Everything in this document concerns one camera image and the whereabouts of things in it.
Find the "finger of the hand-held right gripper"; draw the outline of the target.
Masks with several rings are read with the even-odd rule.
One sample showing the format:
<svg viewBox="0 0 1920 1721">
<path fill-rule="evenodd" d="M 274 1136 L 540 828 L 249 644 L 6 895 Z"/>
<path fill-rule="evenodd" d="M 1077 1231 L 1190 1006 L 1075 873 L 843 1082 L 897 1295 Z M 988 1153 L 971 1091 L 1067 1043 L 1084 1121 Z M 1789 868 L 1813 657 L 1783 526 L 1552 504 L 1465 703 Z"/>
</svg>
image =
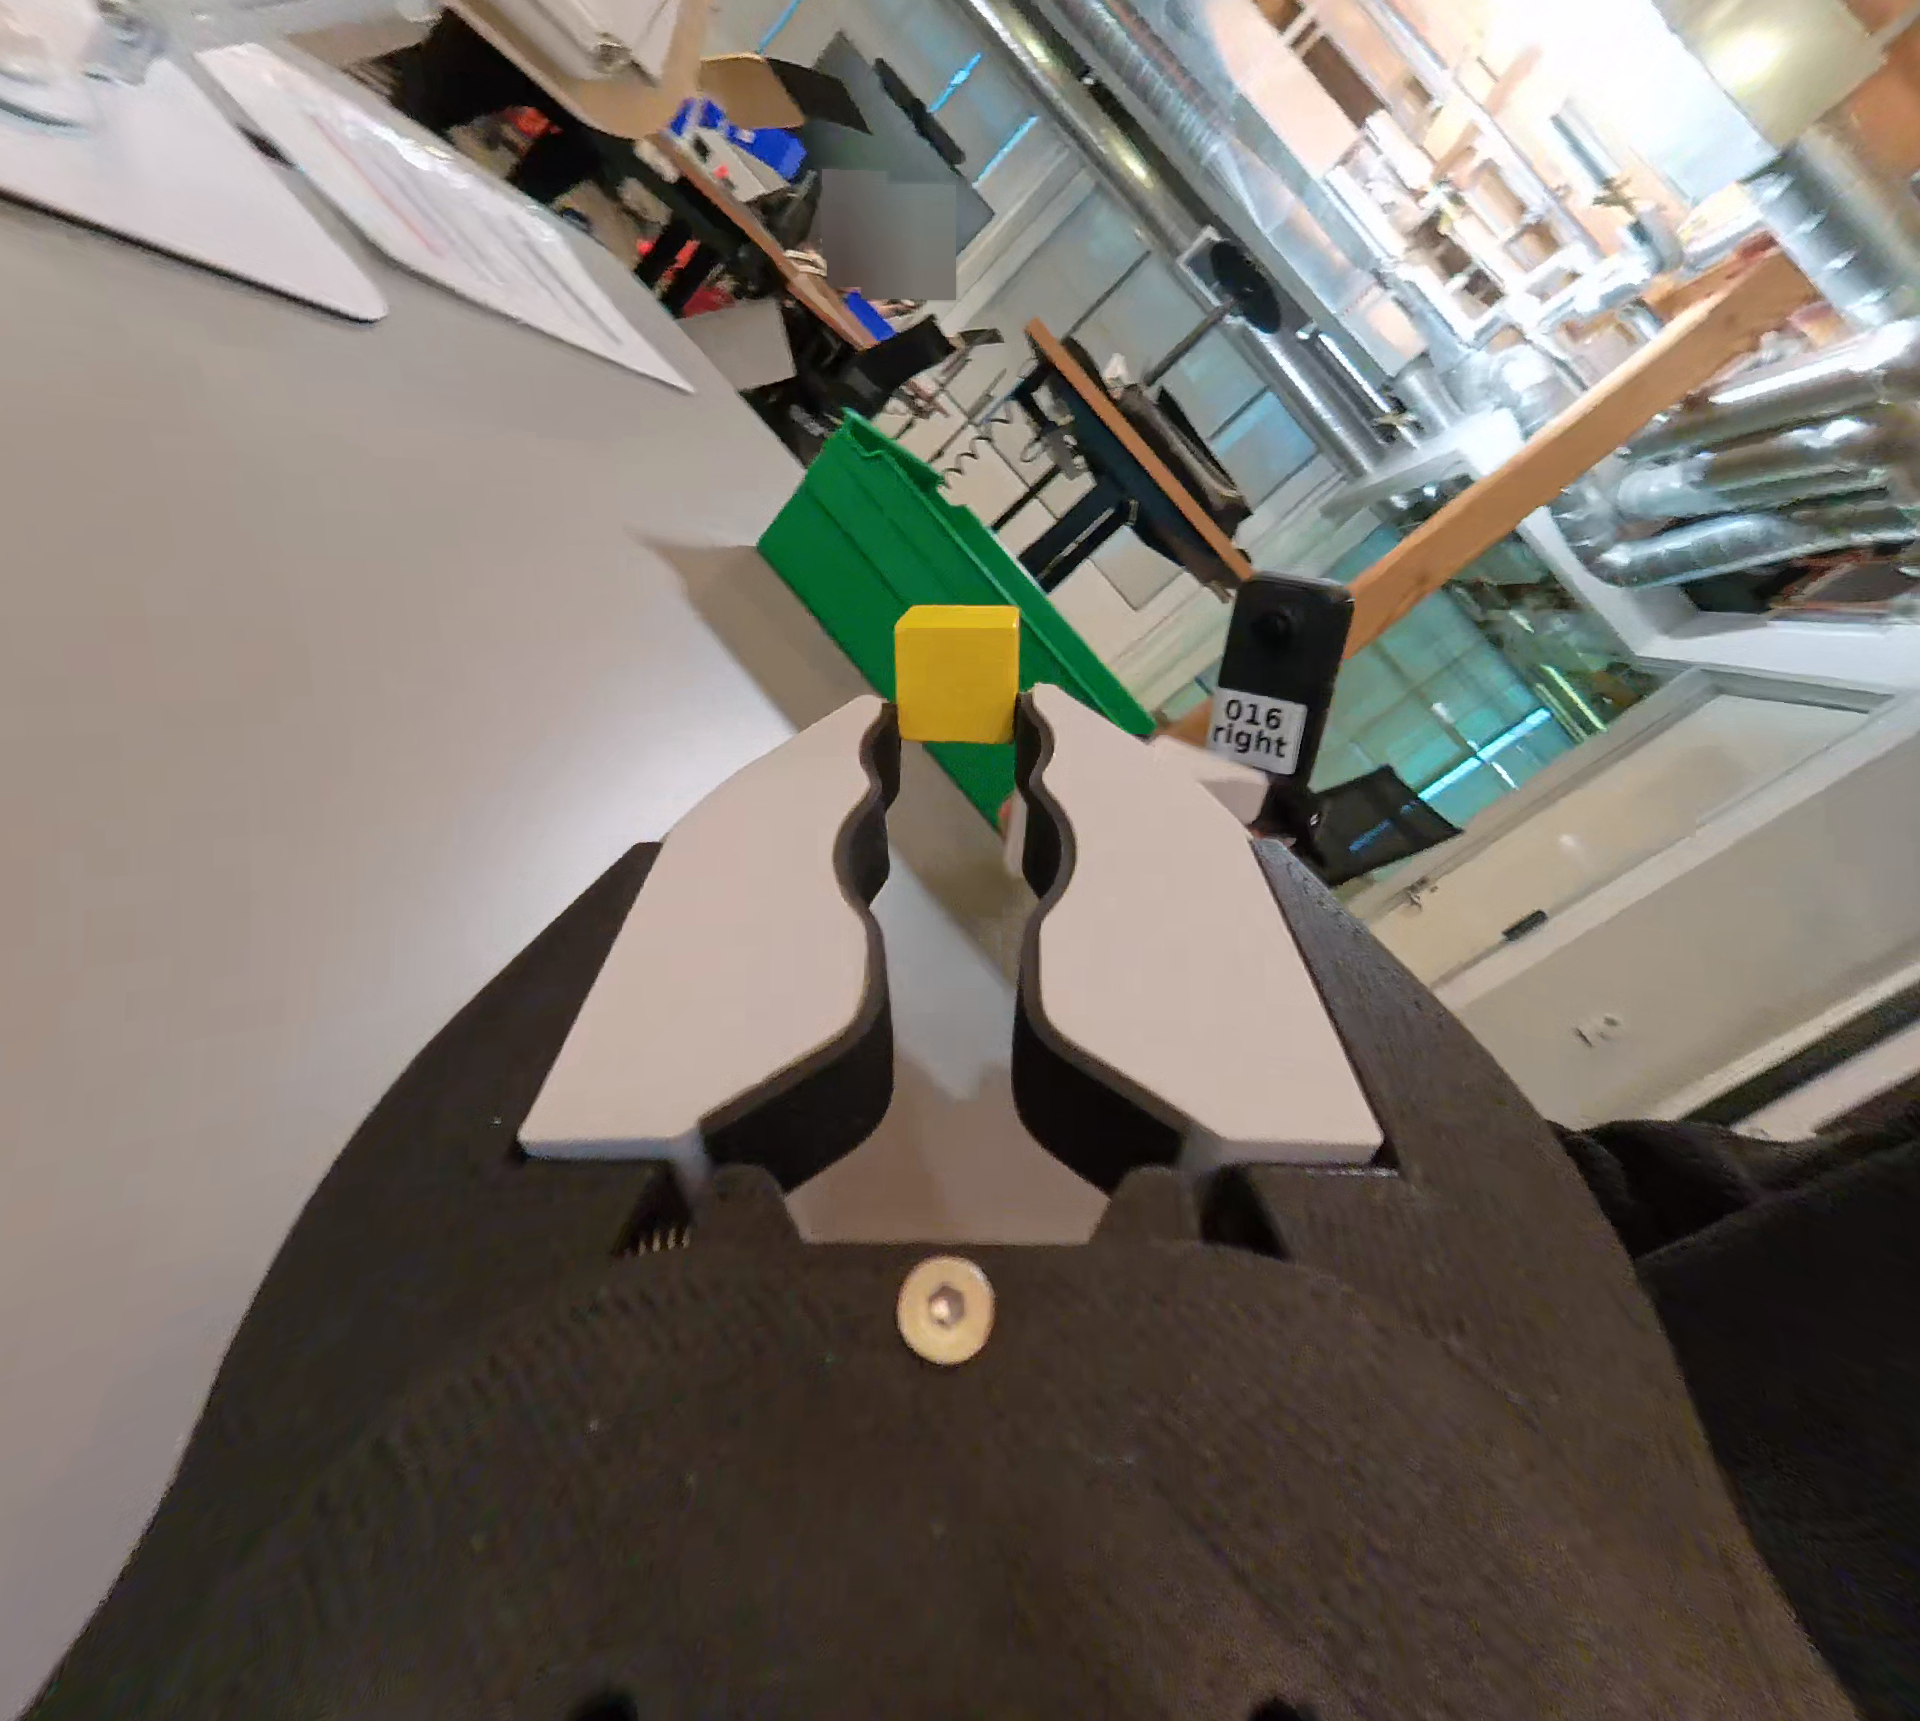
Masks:
<svg viewBox="0 0 1920 1721">
<path fill-rule="evenodd" d="M 1152 751 L 1213 797 L 1240 825 L 1256 825 L 1273 785 L 1268 772 L 1213 747 L 1179 740 L 1172 732 L 1157 732 Z"/>
</svg>

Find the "laminated paper sheet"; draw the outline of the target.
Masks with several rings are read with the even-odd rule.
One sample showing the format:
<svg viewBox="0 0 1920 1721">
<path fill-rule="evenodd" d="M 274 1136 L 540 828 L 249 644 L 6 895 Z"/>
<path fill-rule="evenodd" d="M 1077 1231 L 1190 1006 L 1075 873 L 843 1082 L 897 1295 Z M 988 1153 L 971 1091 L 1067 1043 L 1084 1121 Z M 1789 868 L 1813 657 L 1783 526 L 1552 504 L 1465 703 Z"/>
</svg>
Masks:
<svg viewBox="0 0 1920 1721">
<path fill-rule="evenodd" d="M 264 44 L 198 53 L 243 118 L 390 261 L 677 390 L 693 383 L 614 305 L 554 215 Z"/>
</svg>

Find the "long wooden-edged table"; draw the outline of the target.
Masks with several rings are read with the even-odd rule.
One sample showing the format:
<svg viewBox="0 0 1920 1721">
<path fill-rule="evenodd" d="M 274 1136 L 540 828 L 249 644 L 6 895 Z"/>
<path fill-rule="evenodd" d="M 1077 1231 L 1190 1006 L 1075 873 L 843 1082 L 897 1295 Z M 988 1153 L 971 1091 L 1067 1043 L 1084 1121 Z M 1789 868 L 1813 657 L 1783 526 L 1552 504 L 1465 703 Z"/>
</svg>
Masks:
<svg viewBox="0 0 1920 1721">
<path fill-rule="evenodd" d="M 666 163 L 672 167 L 680 182 L 691 186 L 694 195 L 717 207 L 747 244 L 758 251 L 764 266 L 779 275 L 781 292 L 799 303 L 821 327 L 857 350 L 872 350 L 892 338 L 896 329 L 887 323 L 876 332 L 876 327 L 865 325 L 821 274 L 802 268 L 793 253 L 781 246 L 769 225 L 754 215 L 749 202 L 738 201 L 722 180 L 706 174 L 670 132 L 656 135 L 654 147 L 662 154 Z"/>
</svg>

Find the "silver ventilation ducts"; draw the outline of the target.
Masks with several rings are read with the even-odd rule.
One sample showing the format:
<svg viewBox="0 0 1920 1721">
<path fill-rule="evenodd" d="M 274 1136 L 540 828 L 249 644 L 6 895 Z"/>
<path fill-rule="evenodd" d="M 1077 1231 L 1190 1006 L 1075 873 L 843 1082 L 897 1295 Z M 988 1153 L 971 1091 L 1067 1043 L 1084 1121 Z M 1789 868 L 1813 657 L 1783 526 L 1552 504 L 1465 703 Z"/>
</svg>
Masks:
<svg viewBox="0 0 1920 1721">
<path fill-rule="evenodd" d="M 1642 308 L 1646 288 L 1688 258 L 1636 202 L 1627 206 L 1625 244 L 1599 251 L 1489 98 L 1462 93 L 1404 0 L 1355 0 L 1422 85 L 1465 102 L 1498 163 L 1520 174 L 1523 201 L 1588 257 L 1559 292 L 1520 280 L 1462 321 L 1444 305 L 1440 285 L 1416 274 L 1411 233 L 1393 228 L 1360 180 L 1386 152 L 1360 148 L 1364 127 L 1334 118 L 1334 96 L 1257 0 L 1037 2 L 1213 211 L 1309 305 L 1330 311 L 1377 367 L 1397 352 L 1368 329 L 1360 305 L 1375 292 L 1397 305 L 1415 350 L 1386 385 L 1432 457 L 1459 451 L 1476 421 L 1520 437 L 1527 418 L 1548 413 L 1545 390 L 1583 389 L 1552 345 L 1559 327 Z M 1813 44 L 1836 36 L 1845 20 L 1794 13 L 1813 0 L 1559 2 L 1566 13 L 1548 28 L 1548 57 L 1599 72 L 1591 102 L 1615 108 L 1613 127 L 1594 132 L 1578 102 L 1564 102 L 1548 118 L 1561 147 L 1583 154 L 1627 142 L 1662 186 L 1690 201 L 1740 186 L 1783 257 L 1860 327 L 1712 390 L 1708 423 L 1688 418 L 1669 450 L 1696 457 L 1824 418 L 1915 405 L 1915 258 L 1894 250 L 1906 228 L 1860 220 L 1847 186 L 1860 163 L 1830 127 L 1810 124 L 1786 142 L 1783 124 L 1762 124 L 1762 102 L 1795 96 L 1813 72 Z"/>
</svg>

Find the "grey desk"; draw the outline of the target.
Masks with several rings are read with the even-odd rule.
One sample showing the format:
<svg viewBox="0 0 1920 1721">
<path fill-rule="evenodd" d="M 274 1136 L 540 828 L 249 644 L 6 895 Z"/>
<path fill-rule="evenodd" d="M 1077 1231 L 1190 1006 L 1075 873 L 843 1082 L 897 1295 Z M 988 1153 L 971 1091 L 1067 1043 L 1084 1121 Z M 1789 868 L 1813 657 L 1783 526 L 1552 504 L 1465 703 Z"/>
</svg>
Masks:
<svg viewBox="0 0 1920 1721">
<path fill-rule="evenodd" d="M 302 1204 L 633 842 L 864 688 L 796 460 L 385 266 L 358 325 L 6 206 L 6 1716 L 110 1589 Z"/>
</svg>

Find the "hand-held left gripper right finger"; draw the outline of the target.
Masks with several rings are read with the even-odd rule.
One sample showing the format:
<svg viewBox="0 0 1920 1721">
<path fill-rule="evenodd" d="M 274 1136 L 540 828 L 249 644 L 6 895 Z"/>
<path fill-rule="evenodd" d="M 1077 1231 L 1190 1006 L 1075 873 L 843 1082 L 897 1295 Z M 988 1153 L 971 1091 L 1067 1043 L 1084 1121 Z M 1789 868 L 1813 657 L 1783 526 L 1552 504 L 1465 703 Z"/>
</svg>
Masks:
<svg viewBox="0 0 1920 1721">
<path fill-rule="evenodd" d="M 1210 767 L 1064 686 L 1026 695 L 1016 726 L 1023 1128 L 1106 1197 L 1139 1174 L 1205 1197 L 1260 1166 L 1373 1170 L 1379 1117 Z"/>
</svg>

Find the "wooden ceiling beam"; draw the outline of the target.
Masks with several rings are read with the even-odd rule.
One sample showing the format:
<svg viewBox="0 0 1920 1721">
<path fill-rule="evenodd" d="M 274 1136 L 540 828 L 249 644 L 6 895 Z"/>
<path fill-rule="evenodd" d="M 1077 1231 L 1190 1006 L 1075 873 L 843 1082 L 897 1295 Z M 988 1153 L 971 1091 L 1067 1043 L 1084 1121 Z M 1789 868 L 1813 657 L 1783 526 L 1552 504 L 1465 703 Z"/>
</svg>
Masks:
<svg viewBox="0 0 1920 1721">
<path fill-rule="evenodd" d="M 1375 642 L 1487 548 L 1516 532 L 1527 516 L 1814 300 L 1813 280 L 1780 250 L 1735 263 L 1651 343 L 1360 575 L 1344 657 Z"/>
</svg>

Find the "green plastic bin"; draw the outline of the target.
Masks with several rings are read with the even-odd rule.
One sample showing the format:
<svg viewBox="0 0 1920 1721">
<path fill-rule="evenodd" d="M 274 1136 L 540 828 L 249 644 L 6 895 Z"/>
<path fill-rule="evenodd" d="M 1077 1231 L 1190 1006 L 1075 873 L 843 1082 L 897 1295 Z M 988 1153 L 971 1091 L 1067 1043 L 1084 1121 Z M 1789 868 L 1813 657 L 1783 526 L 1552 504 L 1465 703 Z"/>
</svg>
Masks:
<svg viewBox="0 0 1920 1721">
<path fill-rule="evenodd" d="M 1055 686 L 1147 742 L 1144 707 L 941 476 L 850 416 L 758 538 L 758 555 L 851 659 L 896 695 L 896 626 L 914 604 L 1021 610 L 1021 686 Z"/>
</svg>

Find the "white adjustable stand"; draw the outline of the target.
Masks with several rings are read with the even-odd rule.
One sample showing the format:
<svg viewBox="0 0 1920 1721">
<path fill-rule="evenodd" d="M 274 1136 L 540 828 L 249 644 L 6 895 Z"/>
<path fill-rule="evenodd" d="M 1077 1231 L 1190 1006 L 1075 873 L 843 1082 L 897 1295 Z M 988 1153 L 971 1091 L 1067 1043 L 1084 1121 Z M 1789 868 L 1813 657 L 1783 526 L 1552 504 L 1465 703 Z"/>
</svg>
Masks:
<svg viewBox="0 0 1920 1721">
<path fill-rule="evenodd" d="M 90 76 L 90 0 L 6 0 L 50 76 L 6 76 L 6 198 L 320 308 L 380 323 L 390 300 L 269 158 L 170 57 L 137 82 Z"/>
</svg>

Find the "white cabinet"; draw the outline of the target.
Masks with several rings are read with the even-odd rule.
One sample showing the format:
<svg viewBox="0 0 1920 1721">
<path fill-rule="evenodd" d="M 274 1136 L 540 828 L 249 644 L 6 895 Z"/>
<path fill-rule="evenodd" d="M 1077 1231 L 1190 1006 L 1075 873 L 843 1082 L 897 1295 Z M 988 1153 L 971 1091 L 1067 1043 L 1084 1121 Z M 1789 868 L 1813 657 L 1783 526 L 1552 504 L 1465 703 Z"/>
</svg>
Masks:
<svg viewBox="0 0 1920 1721">
<path fill-rule="evenodd" d="M 1690 671 L 1344 895 L 1564 1125 L 1702 1106 L 1915 988 L 1915 695 Z"/>
</svg>

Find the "blue storage bin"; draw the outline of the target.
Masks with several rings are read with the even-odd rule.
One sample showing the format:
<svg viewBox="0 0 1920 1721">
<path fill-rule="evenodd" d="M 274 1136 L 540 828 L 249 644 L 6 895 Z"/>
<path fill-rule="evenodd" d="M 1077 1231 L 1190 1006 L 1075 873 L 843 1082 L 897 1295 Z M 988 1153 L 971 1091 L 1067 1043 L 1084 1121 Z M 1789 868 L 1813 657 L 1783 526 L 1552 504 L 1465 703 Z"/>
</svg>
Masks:
<svg viewBox="0 0 1920 1721">
<path fill-rule="evenodd" d="M 808 169 L 797 132 L 736 124 L 713 98 L 691 98 L 666 130 L 698 167 L 738 195 L 793 186 Z"/>
</svg>

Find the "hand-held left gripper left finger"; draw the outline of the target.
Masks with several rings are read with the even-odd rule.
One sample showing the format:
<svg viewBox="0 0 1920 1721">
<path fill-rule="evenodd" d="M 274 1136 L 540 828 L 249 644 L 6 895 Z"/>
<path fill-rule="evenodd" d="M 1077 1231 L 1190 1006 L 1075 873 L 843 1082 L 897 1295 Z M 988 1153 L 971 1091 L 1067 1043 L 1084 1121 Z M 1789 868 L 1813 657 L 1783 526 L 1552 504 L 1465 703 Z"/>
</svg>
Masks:
<svg viewBox="0 0 1920 1721">
<path fill-rule="evenodd" d="M 857 697 L 715 787 L 644 874 L 516 1133 L 535 1160 L 656 1160 L 698 1197 L 796 1190 L 896 1087 L 885 941 L 892 703 Z"/>
</svg>

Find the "black mesh office chair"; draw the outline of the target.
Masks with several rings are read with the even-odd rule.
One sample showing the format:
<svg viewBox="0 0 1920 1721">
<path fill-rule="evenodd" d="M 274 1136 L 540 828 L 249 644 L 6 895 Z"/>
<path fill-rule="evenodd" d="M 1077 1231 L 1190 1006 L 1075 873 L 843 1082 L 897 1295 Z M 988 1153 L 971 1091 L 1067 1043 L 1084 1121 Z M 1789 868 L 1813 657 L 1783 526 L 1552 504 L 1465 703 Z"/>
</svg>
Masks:
<svg viewBox="0 0 1920 1721">
<path fill-rule="evenodd" d="M 1317 791 L 1302 852 L 1330 888 L 1344 888 L 1456 838 L 1461 825 L 1400 772 L 1377 767 Z"/>
</svg>

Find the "small yellow cube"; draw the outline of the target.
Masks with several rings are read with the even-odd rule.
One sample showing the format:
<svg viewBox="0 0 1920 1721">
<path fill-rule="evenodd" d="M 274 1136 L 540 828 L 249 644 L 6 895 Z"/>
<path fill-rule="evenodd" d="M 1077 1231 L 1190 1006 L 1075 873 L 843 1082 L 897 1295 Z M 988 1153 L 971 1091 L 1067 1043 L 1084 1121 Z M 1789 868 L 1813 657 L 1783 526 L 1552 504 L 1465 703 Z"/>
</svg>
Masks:
<svg viewBox="0 0 1920 1721">
<path fill-rule="evenodd" d="M 1021 699 L 1016 604 L 914 604 L 896 624 L 900 736 L 922 745 L 1007 745 Z"/>
</svg>

